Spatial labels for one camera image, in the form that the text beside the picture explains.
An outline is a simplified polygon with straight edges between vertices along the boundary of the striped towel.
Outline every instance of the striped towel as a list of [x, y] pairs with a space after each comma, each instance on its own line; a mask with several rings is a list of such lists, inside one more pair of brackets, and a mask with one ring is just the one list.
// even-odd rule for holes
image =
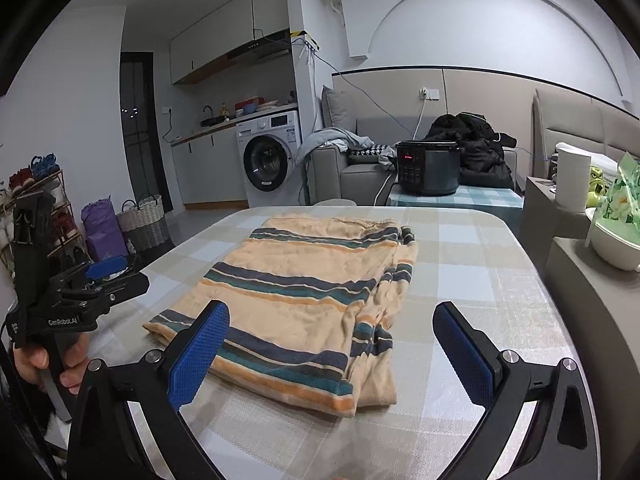
[[231, 327], [210, 371], [294, 406], [353, 416], [396, 403], [389, 328], [417, 242], [393, 220], [279, 216], [144, 327], [171, 341], [210, 300]]

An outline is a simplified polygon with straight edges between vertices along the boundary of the woven basket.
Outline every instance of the woven basket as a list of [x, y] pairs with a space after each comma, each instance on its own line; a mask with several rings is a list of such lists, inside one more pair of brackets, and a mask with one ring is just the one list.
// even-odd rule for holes
[[[124, 211], [127, 203], [131, 202], [133, 206]], [[164, 208], [162, 207], [162, 197], [160, 195], [150, 196], [136, 203], [133, 200], [127, 200], [122, 204], [122, 212], [116, 216], [120, 230], [125, 233], [145, 225], [153, 224], [164, 217]]]
[[[133, 206], [125, 211], [129, 202]], [[137, 253], [157, 247], [170, 239], [160, 195], [145, 198], [138, 203], [127, 200], [122, 204], [122, 212], [117, 218], [122, 234]]]

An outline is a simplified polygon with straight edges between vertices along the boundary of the blue gripper pad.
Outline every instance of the blue gripper pad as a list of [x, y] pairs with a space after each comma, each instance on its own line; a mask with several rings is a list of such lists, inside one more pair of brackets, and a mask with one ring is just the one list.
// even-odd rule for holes
[[127, 268], [127, 259], [124, 256], [116, 256], [115, 258], [109, 258], [103, 260], [89, 267], [85, 276], [88, 280], [100, 280], [107, 276], [111, 276], [116, 272], [120, 272]]
[[[200, 319], [203, 314], [207, 319]], [[169, 371], [167, 396], [176, 412], [180, 406], [189, 404], [196, 396], [229, 330], [229, 309], [221, 301], [211, 301], [200, 316], [189, 329], [195, 328], [196, 333], [191, 336]]]
[[489, 408], [494, 400], [494, 374], [445, 303], [433, 313], [433, 332], [471, 402]]

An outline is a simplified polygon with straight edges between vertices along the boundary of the purple bag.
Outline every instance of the purple bag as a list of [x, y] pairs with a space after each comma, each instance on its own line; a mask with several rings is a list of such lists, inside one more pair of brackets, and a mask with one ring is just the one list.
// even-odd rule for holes
[[84, 206], [80, 218], [84, 224], [89, 254], [94, 262], [129, 254], [111, 197]]

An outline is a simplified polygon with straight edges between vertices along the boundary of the red container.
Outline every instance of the red container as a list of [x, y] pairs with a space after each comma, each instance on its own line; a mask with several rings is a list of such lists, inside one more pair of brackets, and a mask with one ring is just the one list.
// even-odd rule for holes
[[246, 101], [242, 101], [241, 103], [236, 103], [234, 108], [236, 110], [242, 109], [242, 107], [250, 105], [251, 103], [255, 105], [263, 105], [264, 97], [252, 97], [251, 99], [247, 99]]

